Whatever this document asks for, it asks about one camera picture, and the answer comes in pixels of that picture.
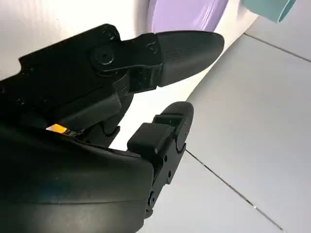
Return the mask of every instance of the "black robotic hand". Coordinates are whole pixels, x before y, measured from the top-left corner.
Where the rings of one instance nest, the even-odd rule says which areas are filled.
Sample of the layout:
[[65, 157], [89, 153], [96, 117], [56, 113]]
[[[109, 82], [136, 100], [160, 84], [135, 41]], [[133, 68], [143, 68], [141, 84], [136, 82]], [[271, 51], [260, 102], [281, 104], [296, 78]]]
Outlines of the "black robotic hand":
[[[134, 233], [186, 148], [193, 107], [143, 123], [128, 151], [108, 149], [133, 95], [188, 78], [224, 47], [208, 32], [121, 41], [102, 25], [20, 59], [0, 82], [0, 228], [10, 233]], [[45, 130], [53, 124], [66, 134]]]

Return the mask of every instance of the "light blue cylinder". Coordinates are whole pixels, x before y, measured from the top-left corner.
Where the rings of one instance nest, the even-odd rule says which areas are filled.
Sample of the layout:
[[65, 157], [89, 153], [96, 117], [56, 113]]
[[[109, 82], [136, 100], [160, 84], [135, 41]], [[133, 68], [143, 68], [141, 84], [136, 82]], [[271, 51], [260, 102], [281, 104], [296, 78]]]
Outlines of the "light blue cylinder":
[[251, 12], [273, 22], [280, 23], [289, 13], [296, 0], [242, 0]]

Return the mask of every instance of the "black plastic housing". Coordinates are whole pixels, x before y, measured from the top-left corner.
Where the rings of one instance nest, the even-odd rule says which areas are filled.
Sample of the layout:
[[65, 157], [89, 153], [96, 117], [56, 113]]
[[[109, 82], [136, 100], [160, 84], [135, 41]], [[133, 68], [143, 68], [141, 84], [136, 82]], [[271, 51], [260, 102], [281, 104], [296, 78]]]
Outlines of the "black plastic housing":
[[134, 233], [153, 182], [139, 155], [0, 124], [4, 233]]

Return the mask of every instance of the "tile grout line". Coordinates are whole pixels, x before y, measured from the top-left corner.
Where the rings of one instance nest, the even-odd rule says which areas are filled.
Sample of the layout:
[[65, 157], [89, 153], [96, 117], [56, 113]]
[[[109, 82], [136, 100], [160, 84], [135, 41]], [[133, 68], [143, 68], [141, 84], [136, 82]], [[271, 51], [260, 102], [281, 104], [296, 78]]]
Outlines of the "tile grout line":
[[288, 53], [288, 54], [293, 55], [293, 56], [295, 56], [295, 57], [297, 57], [297, 58], [300, 58], [300, 59], [302, 59], [302, 60], [304, 60], [304, 61], [306, 61], [306, 62], [310, 62], [310, 63], [311, 63], [311, 60], [309, 60], [309, 59], [307, 59], [307, 58], [304, 58], [304, 57], [302, 57], [302, 56], [299, 56], [299, 55], [297, 55], [297, 54], [295, 54], [295, 53], [293, 53], [293, 52], [290, 52], [290, 51], [288, 51], [288, 50], [286, 50], [286, 49], [282, 49], [282, 48], [280, 48], [280, 47], [278, 47], [278, 46], [276, 46], [276, 45], [270, 44], [269, 42], [266, 42], [266, 41], [264, 41], [264, 40], [258, 39], [258, 38], [254, 37], [254, 36], [252, 36], [252, 35], [249, 35], [249, 34], [247, 34], [247, 33], [243, 33], [243, 35], [246, 35], [246, 36], [248, 36], [248, 37], [250, 37], [250, 38], [253, 38], [253, 39], [255, 39], [255, 40], [259, 41], [259, 42], [262, 42], [262, 43], [264, 43], [264, 44], [266, 44], [266, 45], [269, 45], [269, 46], [271, 46], [271, 47], [273, 47], [273, 48], [275, 48], [275, 49], [281, 50], [281, 51], [283, 51], [283, 52], [285, 52], [285, 53]]
[[259, 209], [257, 206], [255, 206], [250, 200], [248, 200], [243, 194], [241, 194], [238, 190], [236, 190], [234, 187], [232, 187], [228, 182], [226, 182], [223, 178], [221, 178], [219, 175], [217, 175], [212, 169], [210, 169], [208, 166], [206, 166], [201, 160], [199, 160], [196, 156], [194, 156], [189, 150], [186, 149], [186, 152], [190, 154], [197, 162], [199, 162], [201, 165], [203, 165], [207, 170], [209, 170], [214, 176], [216, 176], [221, 182], [223, 182], [225, 185], [227, 185], [233, 192], [235, 192], [237, 195], [239, 195], [245, 202], [247, 202], [249, 205], [251, 205], [255, 210], [257, 210], [258, 213], [260, 213], [263, 217], [265, 217], [268, 221], [270, 221], [273, 225], [275, 225], [278, 229], [280, 229], [282, 232], [286, 233], [285, 230], [278, 225], [275, 221], [273, 221], [269, 216], [267, 216], [261, 209]]

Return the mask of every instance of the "lavender plastic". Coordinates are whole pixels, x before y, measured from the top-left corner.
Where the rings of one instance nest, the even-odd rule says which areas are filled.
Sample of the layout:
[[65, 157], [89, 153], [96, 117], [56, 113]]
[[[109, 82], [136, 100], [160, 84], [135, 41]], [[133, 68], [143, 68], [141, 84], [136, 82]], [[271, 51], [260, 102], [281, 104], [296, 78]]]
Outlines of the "lavender plastic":
[[150, 0], [148, 31], [213, 32], [227, 3], [228, 0]]

